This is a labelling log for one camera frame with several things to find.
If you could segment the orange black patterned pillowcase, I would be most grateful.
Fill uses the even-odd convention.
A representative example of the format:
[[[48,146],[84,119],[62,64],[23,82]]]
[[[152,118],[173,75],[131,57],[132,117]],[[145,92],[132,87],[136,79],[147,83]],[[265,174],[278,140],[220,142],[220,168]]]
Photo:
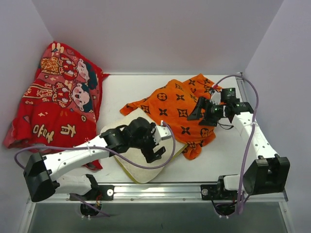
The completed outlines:
[[[210,89],[214,82],[202,74],[184,82],[170,80],[165,86],[156,89],[150,96],[126,104],[120,109],[124,116],[141,109],[155,123],[165,121],[172,129],[178,142],[186,144],[183,155],[189,160],[199,156],[202,147],[216,138],[213,126],[200,126],[198,120],[188,121],[198,98],[210,99]]]

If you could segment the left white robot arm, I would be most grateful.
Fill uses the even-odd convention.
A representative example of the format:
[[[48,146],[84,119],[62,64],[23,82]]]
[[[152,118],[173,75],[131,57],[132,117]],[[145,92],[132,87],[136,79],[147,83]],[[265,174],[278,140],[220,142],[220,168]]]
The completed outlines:
[[[74,193],[92,200],[98,195],[97,182],[92,175],[69,178],[66,174],[95,160],[121,155],[129,149],[139,149],[147,163],[162,158],[165,147],[154,150],[172,133],[163,123],[156,125],[138,117],[128,125],[120,125],[73,148],[59,149],[57,153],[30,156],[23,172],[33,202],[40,202],[56,192]]]

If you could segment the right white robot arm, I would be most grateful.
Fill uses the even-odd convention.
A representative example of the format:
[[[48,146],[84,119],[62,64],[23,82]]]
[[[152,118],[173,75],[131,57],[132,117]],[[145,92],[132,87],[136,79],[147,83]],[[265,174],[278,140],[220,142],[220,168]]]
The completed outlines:
[[[256,111],[250,103],[236,97],[235,88],[213,90],[211,98],[199,97],[188,120],[201,126],[217,126],[226,118],[246,143],[239,175],[225,175],[216,185],[218,197],[226,199],[233,191],[262,195],[281,193],[285,189],[290,161],[273,149],[256,122]]]

